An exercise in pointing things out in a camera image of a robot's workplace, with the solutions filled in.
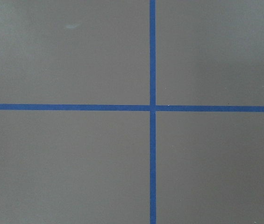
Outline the blue tape grid lines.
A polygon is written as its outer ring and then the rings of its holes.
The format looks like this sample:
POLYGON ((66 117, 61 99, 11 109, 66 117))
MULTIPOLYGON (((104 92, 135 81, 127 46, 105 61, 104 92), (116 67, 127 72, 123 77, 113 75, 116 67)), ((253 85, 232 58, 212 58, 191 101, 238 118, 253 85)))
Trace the blue tape grid lines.
POLYGON ((129 111, 150 113, 150 223, 157 223, 157 112, 264 112, 250 105, 157 105, 156 2, 149 3, 150 103, 148 105, 0 104, 17 111, 129 111))

